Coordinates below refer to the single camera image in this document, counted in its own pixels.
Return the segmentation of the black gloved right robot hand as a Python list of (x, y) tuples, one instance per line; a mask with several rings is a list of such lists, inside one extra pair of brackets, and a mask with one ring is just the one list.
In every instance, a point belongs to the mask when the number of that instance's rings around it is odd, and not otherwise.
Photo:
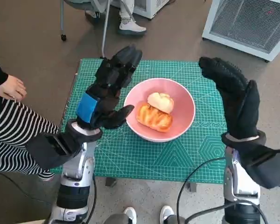
[(200, 57), (202, 76), (212, 80), (221, 95), (227, 133), (235, 139), (258, 136), (260, 97), (255, 80), (248, 80), (241, 70), (218, 57)]

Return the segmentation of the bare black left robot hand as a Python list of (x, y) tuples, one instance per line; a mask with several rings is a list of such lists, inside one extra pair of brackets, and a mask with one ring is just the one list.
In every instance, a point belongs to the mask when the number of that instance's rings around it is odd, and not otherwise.
[(126, 88), (142, 58), (142, 51), (129, 45), (111, 59), (104, 58), (95, 73), (95, 81), (83, 93), (77, 107), (77, 124), (85, 129), (114, 129), (125, 123), (134, 109), (127, 105), (115, 110), (121, 89)]

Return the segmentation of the person's hand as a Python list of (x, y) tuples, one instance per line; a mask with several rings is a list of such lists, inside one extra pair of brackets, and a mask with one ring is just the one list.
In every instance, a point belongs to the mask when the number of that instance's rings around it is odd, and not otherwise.
[(27, 92), (24, 83), (11, 75), (0, 85), (0, 97), (10, 100), (21, 101), (25, 98)]

